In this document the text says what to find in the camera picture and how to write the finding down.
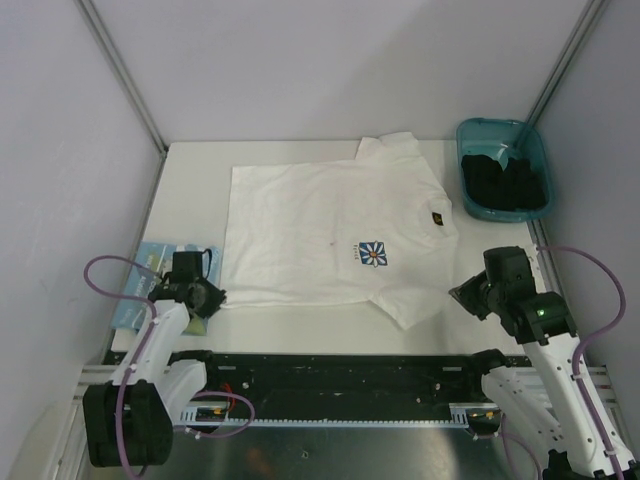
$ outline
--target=gray wall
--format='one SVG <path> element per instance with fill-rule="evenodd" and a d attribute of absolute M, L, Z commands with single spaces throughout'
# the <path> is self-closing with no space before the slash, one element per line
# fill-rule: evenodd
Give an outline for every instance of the gray wall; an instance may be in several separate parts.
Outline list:
<path fill-rule="evenodd" d="M 611 372 L 634 443 L 640 448 L 640 2 L 615 0 L 563 83 L 541 129 L 558 190 L 547 220 L 556 244 L 600 257 L 626 287 L 621 326 L 591 358 Z M 609 322 L 618 299 L 586 260 L 558 256 L 563 284 L 584 335 Z"/>
<path fill-rule="evenodd" d="M 586 0 L 95 0 L 169 142 L 525 118 Z"/>
<path fill-rule="evenodd" d="M 33 422 L 71 398 L 104 343 L 113 303 L 82 268 L 131 253 L 159 158 L 72 1 L 1 2 L 0 71 L 4 479 Z M 95 277 L 116 289 L 123 274 Z"/>

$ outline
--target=cable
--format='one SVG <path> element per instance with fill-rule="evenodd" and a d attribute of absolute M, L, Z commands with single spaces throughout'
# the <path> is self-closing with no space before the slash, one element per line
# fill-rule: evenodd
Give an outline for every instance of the cable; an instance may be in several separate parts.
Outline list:
<path fill-rule="evenodd" d="M 229 393 L 233 393 L 233 390 L 231 390 L 231 385 L 229 385 L 229 383 L 225 383 L 224 385 L 222 385 L 222 388 L 224 388 L 225 391 Z M 231 413 L 234 408 L 236 408 L 236 399 L 232 398 L 231 405 L 227 407 L 227 413 Z"/>
<path fill-rule="evenodd" d="M 109 292 L 107 290 L 103 290 L 102 288 L 98 287 L 95 283 L 93 283 L 93 281 L 91 280 L 90 276 L 89 276 L 89 271 L 91 270 L 91 267 L 101 261 L 101 260 L 119 260 L 125 263 L 128 263 L 134 267 L 137 267 L 139 269 L 142 269 L 146 272 L 152 273 L 153 275 L 155 275 L 156 277 L 160 278 L 160 276 L 158 275 L 157 272 L 154 272 L 153 270 L 151 270 L 150 268 L 145 267 L 144 265 L 141 265 L 137 262 L 134 262 L 133 260 L 129 260 L 126 257 L 121 257 L 118 255 L 100 255 L 98 257 L 92 258 L 91 260 L 89 260 L 89 262 L 87 262 L 87 264 L 84 267 L 84 281 L 87 283 L 87 285 L 95 290 L 96 292 L 98 292 L 101 295 L 104 295 L 105 297 L 109 297 L 109 298 L 115 298 L 115 299 L 120 299 L 120 300 L 136 300 L 139 302 L 143 302 L 145 303 L 148 307 L 149 310 L 151 311 L 151 319 L 155 319 L 158 316 L 158 311 L 156 309 L 156 306 L 153 304 L 153 302 L 151 300 L 149 300 L 148 298 L 145 297 L 137 297 L 135 295 L 125 295 L 125 294 L 121 294 L 121 293 L 113 293 L 113 292 Z M 131 466 L 131 464 L 129 463 L 129 457 L 127 456 L 127 449 L 126 449 L 126 444 L 125 444 L 125 440 L 124 440 L 124 427 L 123 427 L 123 420 L 124 420 L 124 396 L 127 390 L 127 384 L 129 383 L 129 379 L 131 378 L 131 374 L 133 373 L 133 369 L 132 366 L 134 366 L 138 359 L 140 358 L 140 356 L 142 355 L 142 352 L 144 351 L 144 348 L 146 347 L 147 343 L 149 342 L 149 339 L 151 338 L 151 335 L 153 334 L 153 330 L 156 327 L 156 323 L 154 323 L 153 321 L 151 321 L 147 327 L 147 330 L 145 331 L 142 340 L 140 341 L 140 343 L 138 344 L 138 348 L 136 348 L 136 350 L 133 352 L 133 355 L 131 356 L 131 362 L 129 364 L 129 367 L 125 370 L 124 375 L 122 376 L 122 381 L 120 383 L 120 387 L 118 388 L 118 394 L 116 397 L 116 411 L 115 411 L 115 426 L 116 426 L 116 445 L 118 447 L 118 455 L 120 456 L 120 463 L 122 464 L 122 468 L 125 471 L 125 473 L 127 474 L 127 476 L 131 479 L 131 480 L 140 480 L 142 478 L 142 476 L 144 475 L 144 473 L 147 470 L 147 466 L 142 467 L 142 470 L 140 471 L 140 473 L 135 473 L 133 471 L 133 468 Z M 249 420 L 242 425 L 241 427 L 237 428 L 236 430 L 233 430 L 231 432 L 227 432 L 227 433 L 222 433 L 222 434 L 207 434 L 207 433 L 198 433 L 196 435 L 201 435 L 204 436 L 206 438 L 226 438 L 226 437 L 230 437 L 232 435 L 236 435 L 240 432 L 242 432 L 243 430 L 247 429 L 249 427 L 249 425 L 251 425 L 251 423 L 253 422 L 253 420 L 255 419 L 255 408 L 253 406 L 253 404 L 245 397 L 243 397 L 242 395 L 237 395 L 235 393 L 231 393 L 231 392 L 200 392 L 198 394 L 196 394 L 195 397 L 193 398 L 201 398 L 201 397 L 205 397 L 205 396 L 211 396 L 211 395 L 218 395 L 218 396 L 226 396 L 228 398 L 231 399 L 237 399 L 237 400 L 241 400 L 242 402 L 244 402 L 248 407 L 249 407 L 249 411 L 251 412 L 250 418 Z"/>
<path fill-rule="evenodd" d="M 598 410 L 596 409 L 596 406 L 593 403 L 593 400 L 591 400 L 591 396 L 589 395 L 589 391 L 587 390 L 587 386 L 585 385 L 584 380 L 580 378 L 580 357 L 584 355 L 585 350 L 589 345 L 591 345 L 594 341 L 596 341 L 598 338 L 600 338 L 604 334 L 613 330 L 616 326 L 618 326 L 618 324 L 622 320 L 622 317 L 624 316 L 624 313 L 627 309 L 627 298 L 625 296 L 624 289 L 622 288 L 622 284 L 620 283 L 620 280 L 618 280 L 618 277 L 616 277 L 616 275 L 611 271 L 609 267 L 607 267 L 604 263 L 602 263 L 600 260 L 598 260 L 596 257 L 591 255 L 590 253 L 580 250 L 579 248 L 565 247 L 565 246 L 550 246 L 550 247 L 538 246 L 538 250 L 571 252 L 571 253 L 580 255 L 588 260 L 591 260 L 609 276 L 609 278 L 615 285 L 616 290 L 618 291 L 618 295 L 620 297 L 620 308 L 618 309 L 618 314 L 609 324 L 605 325 L 601 329 L 596 330 L 595 332 L 585 337 L 576 347 L 575 351 L 573 352 L 573 358 L 571 359 L 571 367 L 573 370 L 573 375 L 578 385 L 578 389 L 582 394 L 582 398 L 584 399 L 584 403 L 587 406 L 587 410 L 589 411 L 589 414 L 593 419 L 593 423 L 596 425 L 598 434 L 600 435 L 600 438 L 602 438 L 602 442 L 604 443 L 606 450 L 608 452 L 615 452 L 613 448 L 613 443 L 609 438 L 609 432 L 607 432 L 607 429 L 605 428 L 604 423 L 602 422 L 602 419 L 598 414 Z M 622 472 L 622 467 L 620 466 L 620 460 L 618 459 L 618 456 L 615 453 L 612 453 L 609 455 L 609 459 L 611 460 L 613 470 L 616 474 L 616 479 L 624 480 L 624 474 Z"/>
<path fill-rule="evenodd" d="M 197 432 L 195 433 L 196 438 L 200 438 L 200 437 L 204 437 L 204 438 L 228 438 L 228 437 L 232 437 L 234 435 L 239 434 L 240 432 L 243 432 L 244 430 L 246 430 L 247 428 L 249 428 L 249 425 L 251 425 L 253 423 L 253 421 L 256 418 L 256 409 L 253 406 L 253 404 L 251 403 L 251 401 L 246 398 L 243 397 L 242 395 L 238 395 L 237 393 L 229 393 L 229 392 L 219 392 L 219 391 L 204 391 L 204 392 L 199 392 L 196 393 L 195 397 L 193 397 L 194 399 L 196 398 L 203 398 L 203 397 L 212 397 L 212 396 L 216 396 L 216 397 L 227 397 L 227 398 L 232 398 L 232 399 L 236 399 L 236 400 L 240 400 L 241 402 L 243 402 L 247 407 L 249 407 L 249 420 L 247 420 L 243 425 L 241 425 L 240 427 L 236 428 L 235 430 L 231 430 L 230 432 L 225 432 L 225 433 L 204 433 L 204 432 Z M 176 431 L 182 431 L 185 433 L 191 433 L 194 430 L 189 428 L 189 427 L 176 427 L 175 428 Z"/>
<path fill-rule="evenodd" d="M 136 300 L 138 302 L 145 303 L 149 307 L 149 310 L 151 311 L 151 318 L 152 319 L 156 318 L 158 316 L 158 310 L 156 309 L 156 306 L 153 304 L 153 302 L 148 298 L 137 297 L 135 295 L 124 295 L 121 293 L 109 292 L 107 290 L 103 290 L 102 288 L 98 287 L 95 283 L 93 283 L 93 281 L 89 276 L 89 271 L 91 270 L 91 267 L 95 263 L 102 260 L 120 260 L 134 267 L 137 267 L 141 270 L 152 273 L 155 276 L 158 276 L 158 274 L 153 270 L 151 270 L 150 268 L 145 267 L 144 265 L 134 262 L 133 260 L 129 260 L 126 257 L 120 257 L 118 255 L 100 255 L 98 257 L 95 257 L 89 260 L 89 262 L 87 262 L 87 264 L 84 267 L 84 281 L 87 283 L 87 285 L 89 285 L 91 289 L 95 290 L 101 295 L 104 295 L 105 297 L 116 298 L 120 300 Z M 151 334 L 153 333 L 153 330 L 155 327 L 156 327 L 155 323 L 153 322 L 149 323 L 149 326 L 147 327 L 147 330 L 144 333 L 144 336 L 142 337 L 142 340 L 140 341 L 138 348 L 136 348 L 135 352 L 133 352 L 133 355 L 131 356 L 131 363 L 129 364 L 129 367 L 125 370 L 124 375 L 122 376 L 122 381 L 120 383 L 120 387 L 118 388 L 118 394 L 116 397 L 116 412 L 115 412 L 116 446 L 118 447 L 118 455 L 120 456 L 120 463 L 122 463 L 122 468 L 124 469 L 125 473 L 131 480 L 141 479 L 142 475 L 144 475 L 144 473 L 147 470 L 147 466 L 142 467 L 142 470 L 140 471 L 140 473 L 135 473 L 133 471 L 133 468 L 131 467 L 131 464 L 129 463 L 129 457 L 127 456 L 127 449 L 124 441 L 124 427 L 123 427 L 124 395 L 127 389 L 127 383 L 129 383 L 129 378 L 131 378 L 131 373 L 133 372 L 133 370 L 131 369 L 131 365 L 135 365 L 137 363 L 138 359 L 140 358 L 140 355 L 142 355 L 142 352 L 144 351 L 144 347 L 149 342 L 149 339 L 151 338 Z"/>
<path fill-rule="evenodd" d="M 139 268 L 141 270 L 144 270 L 145 272 L 152 273 L 155 276 L 158 276 L 158 274 L 156 272 L 154 272 L 153 270 L 151 270 L 150 268 L 147 268 L 147 267 L 145 267 L 144 265 L 142 265 L 142 264 L 140 264 L 138 262 L 134 262 L 133 260 L 129 260 L 126 257 L 120 257 L 118 255 L 100 255 L 98 257 L 92 258 L 84 266 L 84 272 L 83 272 L 84 281 L 87 283 L 87 285 L 89 285 L 89 287 L 92 290 L 98 292 L 100 295 L 103 295 L 103 296 L 109 297 L 109 298 L 115 298 L 115 299 L 118 299 L 118 300 L 137 300 L 138 302 L 146 303 L 147 306 L 149 307 L 149 309 L 151 310 L 151 318 L 157 317 L 158 314 L 157 314 L 156 306 L 148 298 L 138 297 L 138 296 L 135 296 L 135 295 L 124 295 L 122 293 L 109 292 L 107 290 L 103 290 L 102 288 L 98 287 L 95 283 L 93 283 L 93 281 L 89 277 L 89 270 L 91 270 L 91 267 L 95 263 L 100 262 L 102 260 L 120 260 L 121 262 L 128 263 L 129 265 L 132 265 L 132 266 L 137 267 L 137 268 Z"/>
<path fill-rule="evenodd" d="M 505 454 L 507 456 L 507 462 L 509 463 L 509 467 L 511 468 L 511 472 L 513 473 L 513 475 L 518 479 L 521 480 L 521 477 L 517 474 L 517 469 L 515 466 L 515 462 L 513 461 L 513 457 L 511 456 L 511 451 L 509 450 L 509 448 L 507 447 L 507 440 L 510 440 L 514 443 L 517 443 L 518 445 L 520 445 L 531 457 L 531 460 L 533 460 L 533 463 L 536 467 L 536 475 L 538 477 L 538 480 L 542 480 L 542 465 L 540 465 L 540 462 L 538 461 L 538 459 L 536 458 L 535 453 L 533 453 L 533 450 L 531 449 L 531 447 L 529 445 L 527 445 L 527 443 L 518 435 L 513 435 L 511 433 L 507 433 L 504 430 L 504 427 L 506 425 L 506 415 L 503 413 L 502 414 L 502 420 L 500 422 L 500 430 L 498 432 L 496 432 L 493 435 L 478 435 L 476 433 L 473 434 L 473 438 L 474 440 L 479 439 L 479 440 L 491 440 L 492 438 L 496 438 L 496 437 L 500 437 L 502 438 L 502 444 L 504 445 L 504 451 Z"/>

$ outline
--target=small chest logo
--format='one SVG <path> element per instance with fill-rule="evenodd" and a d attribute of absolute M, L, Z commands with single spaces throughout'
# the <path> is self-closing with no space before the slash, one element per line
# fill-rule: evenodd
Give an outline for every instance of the small chest logo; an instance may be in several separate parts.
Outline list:
<path fill-rule="evenodd" d="M 358 254 L 363 265 L 371 265 L 375 268 L 388 265 L 383 242 L 360 242 Z"/>

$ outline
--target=metal frame bar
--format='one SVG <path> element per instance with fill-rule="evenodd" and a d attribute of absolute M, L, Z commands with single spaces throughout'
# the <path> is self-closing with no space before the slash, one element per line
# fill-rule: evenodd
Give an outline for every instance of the metal frame bar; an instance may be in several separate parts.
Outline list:
<path fill-rule="evenodd" d="M 562 49 L 562 53 L 554 65 L 549 78 L 547 78 L 542 92 L 529 112 L 526 123 L 532 126 L 538 123 L 547 105 L 549 105 L 551 98 L 564 79 L 565 74 L 569 70 L 569 67 L 573 64 L 576 56 L 585 45 L 598 20 L 602 17 L 602 14 L 610 3 L 611 0 L 589 0 L 573 28 L 571 35 L 569 35 L 569 39 Z"/>
<path fill-rule="evenodd" d="M 109 64 L 109 67 L 111 67 L 114 77 L 122 87 L 131 107 L 142 122 L 149 138 L 155 145 L 158 153 L 160 155 L 164 155 L 167 152 L 167 145 L 162 139 L 162 135 L 151 117 L 149 109 L 145 105 L 138 88 L 131 78 L 131 75 L 118 53 L 115 44 L 113 43 L 113 40 L 111 40 L 111 36 L 109 35 L 104 22 L 100 18 L 100 14 L 96 10 L 96 7 L 93 5 L 91 0 L 74 0 L 74 2 L 80 11 L 80 14 L 84 18 L 87 27 L 91 31 L 93 38 L 98 44 L 98 47 L 102 50 L 105 60 Z"/>

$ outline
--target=metal plate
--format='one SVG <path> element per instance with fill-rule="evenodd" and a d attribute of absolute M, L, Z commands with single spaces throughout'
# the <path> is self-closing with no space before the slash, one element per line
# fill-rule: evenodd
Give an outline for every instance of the metal plate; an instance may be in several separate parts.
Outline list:
<path fill-rule="evenodd" d="M 530 461 L 519 457 L 523 479 Z M 125 480 L 118 469 L 91 480 Z M 250 428 L 226 440 L 178 435 L 169 461 L 145 480 L 508 480 L 499 440 L 462 430 Z"/>

